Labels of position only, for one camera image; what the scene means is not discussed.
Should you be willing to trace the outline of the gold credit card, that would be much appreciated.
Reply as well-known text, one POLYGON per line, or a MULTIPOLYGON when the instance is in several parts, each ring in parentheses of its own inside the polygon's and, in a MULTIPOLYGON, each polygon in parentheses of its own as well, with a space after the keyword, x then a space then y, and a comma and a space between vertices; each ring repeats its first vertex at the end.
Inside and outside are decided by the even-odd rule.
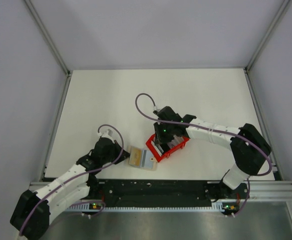
POLYGON ((128 164, 130 166, 139 168, 141 166, 142 154, 142 149, 131 146, 128 164))

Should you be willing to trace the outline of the beige card holder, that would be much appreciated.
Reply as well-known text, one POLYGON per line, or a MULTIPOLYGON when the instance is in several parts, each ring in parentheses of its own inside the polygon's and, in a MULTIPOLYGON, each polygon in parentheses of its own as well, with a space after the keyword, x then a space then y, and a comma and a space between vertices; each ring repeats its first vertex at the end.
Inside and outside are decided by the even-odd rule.
POLYGON ((128 165, 144 170, 156 170, 157 160, 150 150, 137 148, 135 146, 129 146, 128 150, 130 153, 128 165))

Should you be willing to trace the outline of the grey credit card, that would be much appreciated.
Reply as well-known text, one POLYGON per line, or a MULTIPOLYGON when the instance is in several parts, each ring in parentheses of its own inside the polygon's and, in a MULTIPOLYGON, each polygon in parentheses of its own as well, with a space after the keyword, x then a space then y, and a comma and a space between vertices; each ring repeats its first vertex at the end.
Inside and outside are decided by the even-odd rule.
POLYGON ((156 170, 156 167, 157 160, 154 157, 153 153, 148 149, 144 149, 140 168, 154 171, 156 170))

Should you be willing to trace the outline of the red plastic card tray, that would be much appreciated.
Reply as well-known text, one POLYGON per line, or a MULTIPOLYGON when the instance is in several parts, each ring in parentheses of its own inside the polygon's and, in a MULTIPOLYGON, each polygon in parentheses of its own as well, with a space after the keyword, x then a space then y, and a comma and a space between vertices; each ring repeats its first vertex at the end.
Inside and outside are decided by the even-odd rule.
POLYGON ((156 134, 153 134, 146 142, 146 146, 154 155, 154 158, 159 163, 163 159, 169 158, 177 150, 181 150, 185 147, 189 141, 187 137, 174 136, 173 140, 168 143, 155 143, 156 134))

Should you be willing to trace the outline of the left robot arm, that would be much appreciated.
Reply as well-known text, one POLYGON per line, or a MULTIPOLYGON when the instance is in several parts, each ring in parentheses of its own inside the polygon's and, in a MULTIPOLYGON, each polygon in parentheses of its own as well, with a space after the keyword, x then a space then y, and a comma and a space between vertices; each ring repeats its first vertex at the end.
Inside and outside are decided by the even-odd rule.
POLYGON ((80 157, 63 175, 46 186, 26 190, 17 202, 10 223, 21 236, 38 240, 56 217, 77 201, 98 195, 96 174, 118 164, 130 154, 117 141, 101 137, 94 148, 80 157))

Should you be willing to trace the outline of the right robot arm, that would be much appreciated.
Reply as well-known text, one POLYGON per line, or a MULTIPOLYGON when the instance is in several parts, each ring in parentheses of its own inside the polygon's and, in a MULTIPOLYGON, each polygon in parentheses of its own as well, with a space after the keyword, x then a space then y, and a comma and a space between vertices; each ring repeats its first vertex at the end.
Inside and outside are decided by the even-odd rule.
POLYGON ((186 114, 181 117, 171 107, 165 106, 153 113, 158 117, 154 123, 155 143, 168 144, 176 137, 197 139, 224 147, 232 152, 234 165, 222 178, 219 192, 225 198, 237 193, 238 186, 247 178, 257 176, 271 147, 252 124, 242 127, 222 126, 186 114))

